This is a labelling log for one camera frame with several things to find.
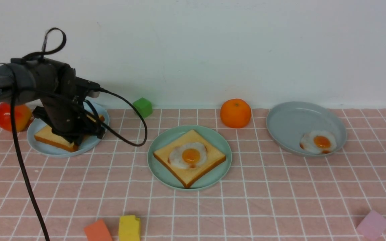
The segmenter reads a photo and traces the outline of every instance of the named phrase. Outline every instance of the red tomato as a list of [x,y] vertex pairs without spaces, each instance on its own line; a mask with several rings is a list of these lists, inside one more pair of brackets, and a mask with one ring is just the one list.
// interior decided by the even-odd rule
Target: red tomato
[[[16,121],[16,130],[23,131],[32,117],[32,112],[26,105],[17,105],[14,108],[14,117]],[[10,105],[2,102],[0,104],[0,128],[8,131],[11,129]]]

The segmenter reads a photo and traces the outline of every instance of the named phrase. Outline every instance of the pink block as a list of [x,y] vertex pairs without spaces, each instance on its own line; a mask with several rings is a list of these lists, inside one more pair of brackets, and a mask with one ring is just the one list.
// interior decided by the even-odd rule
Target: pink block
[[358,225],[357,232],[370,241],[375,241],[381,236],[385,229],[386,219],[378,212],[372,210]]

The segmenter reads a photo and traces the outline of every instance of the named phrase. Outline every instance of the egg white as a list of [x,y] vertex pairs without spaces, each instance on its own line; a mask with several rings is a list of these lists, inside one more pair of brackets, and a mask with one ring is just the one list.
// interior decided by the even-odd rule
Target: egg white
[[[330,141],[329,148],[320,148],[314,143],[314,138],[316,136],[324,136]],[[322,154],[323,152],[332,152],[336,149],[337,143],[334,135],[326,130],[313,130],[309,133],[305,133],[300,140],[300,145],[307,152],[312,154]]]
[[199,151],[199,154],[200,154],[199,162],[194,164],[195,168],[202,166],[207,161],[207,156],[206,156],[207,152],[206,152],[205,145],[200,142],[189,142],[182,146],[175,147],[169,155],[170,165],[181,169],[191,168],[192,165],[183,160],[183,152],[186,149],[190,149],[190,148],[196,149],[197,151]]

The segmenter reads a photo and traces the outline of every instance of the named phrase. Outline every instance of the grid pattern tablecloth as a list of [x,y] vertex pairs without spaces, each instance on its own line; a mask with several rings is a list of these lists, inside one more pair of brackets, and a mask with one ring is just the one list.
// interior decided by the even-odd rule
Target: grid pattern tablecloth
[[[135,148],[110,133],[92,151],[56,159],[20,146],[52,241],[85,241],[83,228],[103,218],[118,238],[118,218],[141,217],[147,241],[360,241],[355,227],[375,209],[386,217],[386,109],[333,110],[348,128],[343,150],[308,159],[282,151],[266,130],[268,110],[253,110],[243,129],[226,128],[218,110],[155,110],[149,141]],[[130,140],[144,131],[132,111],[109,111]],[[224,179],[201,192],[173,191],[147,168],[153,139],[177,125],[202,125],[233,151]],[[0,241],[41,241],[11,133],[0,129]],[[380,240],[386,240],[386,231]]]

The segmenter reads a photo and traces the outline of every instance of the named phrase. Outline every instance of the egg yolk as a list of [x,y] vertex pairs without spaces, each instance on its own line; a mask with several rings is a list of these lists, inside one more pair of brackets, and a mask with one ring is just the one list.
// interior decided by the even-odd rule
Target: egg yolk
[[319,148],[330,148],[331,146],[330,140],[325,136],[315,136],[314,143]]
[[200,153],[193,148],[186,149],[183,151],[183,160],[189,164],[197,163],[200,160]]

